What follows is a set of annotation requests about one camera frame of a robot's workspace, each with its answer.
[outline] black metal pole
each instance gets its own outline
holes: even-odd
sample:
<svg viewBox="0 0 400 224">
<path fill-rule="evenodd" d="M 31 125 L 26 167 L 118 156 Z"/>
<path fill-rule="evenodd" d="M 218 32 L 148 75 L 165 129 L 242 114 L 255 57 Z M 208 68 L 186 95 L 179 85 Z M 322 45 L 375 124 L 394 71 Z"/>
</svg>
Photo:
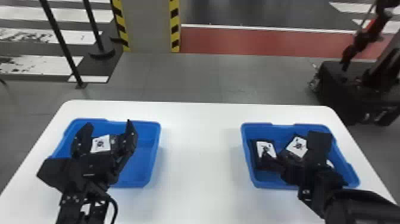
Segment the black metal pole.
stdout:
<svg viewBox="0 0 400 224">
<path fill-rule="evenodd" d="M 66 57 L 66 59 L 68 61 L 68 64 L 70 65 L 72 74 L 75 76 L 78 86 L 84 88 L 85 84 L 82 82 L 82 79 L 80 78 L 78 69 L 76 68 L 74 60 L 72 59 L 71 52 L 68 49 L 67 44 L 65 43 L 65 40 L 63 38 L 63 35 L 61 34 L 60 28 L 58 27 L 58 23 L 57 23 L 57 21 L 55 21 L 54 15 L 50 9 L 49 2 L 47 0 L 39 0 L 39 1 L 40 1 L 40 4 L 42 4 L 43 10 L 45 11 L 45 14 L 50 22 L 50 25 L 58 39 L 58 42 L 60 43 L 61 49 L 64 53 L 64 56 Z"/>
<path fill-rule="evenodd" d="M 92 12 L 92 7 L 90 6 L 89 0 L 83 0 L 83 4 L 85 5 L 87 16 L 89 17 L 90 25 L 92 26 L 92 30 L 95 34 L 97 46 L 99 47 L 100 51 L 104 51 L 103 41 L 101 41 L 99 35 L 99 29 L 97 28 L 97 24 L 95 21 L 95 17 Z"/>
</svg>

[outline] black cable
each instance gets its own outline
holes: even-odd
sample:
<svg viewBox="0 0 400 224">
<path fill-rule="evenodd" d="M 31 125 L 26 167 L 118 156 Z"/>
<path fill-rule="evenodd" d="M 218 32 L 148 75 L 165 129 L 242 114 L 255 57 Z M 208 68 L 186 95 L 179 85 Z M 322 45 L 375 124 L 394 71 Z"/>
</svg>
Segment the black cable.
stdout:
<svg viewBox="0 0 400 224">
<path fill-rule="evenodd" d="M 115 219 L 117 218 L 118 215 L 118 204 L 113 198 L 108 198 L 109 201 L 111 202 L 112 206 L 114 206 L 114 215 L 112 216 L 111 224 L 114 224 Z"/>
</svg>

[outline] metal railing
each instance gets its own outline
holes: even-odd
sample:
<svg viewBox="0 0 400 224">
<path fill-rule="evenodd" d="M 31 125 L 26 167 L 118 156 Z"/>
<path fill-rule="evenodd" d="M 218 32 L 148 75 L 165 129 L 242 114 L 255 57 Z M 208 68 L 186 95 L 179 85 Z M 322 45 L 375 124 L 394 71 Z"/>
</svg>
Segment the metal railing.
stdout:
<svg viewBox="0 0 400 224">
<path fill-rule="evenodd" d="M 89 55 L 91 57 L 93 57 L 94 59 L 98 59 L 98 60 L 113 57 L 115 55 L 115 49 L 112 47 L 112 45 L 107 45 L 107 46 L 104 45 L 103 40 L 100 37 L 99 29 L 97 27 L 96 20 L 94 18 L 92 7 L 90 6 L 89 0 L 82 0 L 82 1 L 83 1 L 83 5 L 85 6 L 87 17 L 89 18 L 90 26 L 91 26 L 93 34 L 95 36 L 96 45 L 97 45 L 97 49 L 94 52 L 90 52 Z M 73 61 L 71 51 L 69 50 L 69 48 L 65 42 L 65 39 L 61 33 L 60 27 L 51 11 L 51 7 L 49 5 L 48 0 L 39 0 L 39 2 L 42 5 L 42 8 L 50 22 L 50 26 L 53 29 L 53 31 L 57 37 L 57 40 L 58 40 L 58 43 L 60 44 L 62 52 L 68 61 L 68 65 L 71 68 L 72 75 L 76 79 L 77 88 L 85 88 L 88 84 L 85 83 L 84 81 L 82 81 L 82 78 L 81 78 L 81 75 L 79 74 L 77 66 L 75 65 L 75 63 Z"/>
</svg>

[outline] hazard stripe pillar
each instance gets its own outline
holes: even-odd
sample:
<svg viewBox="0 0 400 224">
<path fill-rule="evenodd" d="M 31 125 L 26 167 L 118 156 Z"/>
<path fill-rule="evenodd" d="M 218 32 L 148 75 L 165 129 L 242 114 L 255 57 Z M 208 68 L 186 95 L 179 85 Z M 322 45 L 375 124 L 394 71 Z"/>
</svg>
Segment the hazard stripe pillar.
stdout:
<svg viewBox="0 0 400 224">
<path fill-rule="evenodd" d="M 180 17 L 179 0 L 170 0 L 171 52 L 179 52 Z"/>
<path fill-rule="evenodd" d="M 118 35 L 121 38 L 122 47 L 125 52 L 130 52 L 129 37 L 126 31 L 125 19 L 122 11 L 121 0 L 112 0 L 112 12 L 115 15 L 115 23 L 117 24 Z"/>
<path fill-rule="evenodd" d="M 123 16 L 118 26 L 124 26 L 131 52 L 179 52 L 179 0 L 113 1 L 121 3 Z"/>
</svg>

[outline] yellow and black striped post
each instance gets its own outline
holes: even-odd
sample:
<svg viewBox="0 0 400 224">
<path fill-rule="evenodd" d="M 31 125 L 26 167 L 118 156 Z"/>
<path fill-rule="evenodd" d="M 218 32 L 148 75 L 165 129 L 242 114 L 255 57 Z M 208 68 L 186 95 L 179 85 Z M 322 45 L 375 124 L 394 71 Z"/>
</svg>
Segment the yellow and black striped post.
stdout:
<svg viewBox="0 0 400 224">
<path fill-rule="evenodd" d="M 179 52 L 180 19 L 179 0 L 170 0 L 171 52 Z"/>
<path fill-rule="evenodd" d="M 121 0 L 112 0 L 112 11 L 115 15 L 115 22 L 117 23 L 118 34 L 122 39 L 122 47 L 125 52 L 130 52 L 129 38 L 126 30 L 125 19 L 123 16 Z"/>
</svg>

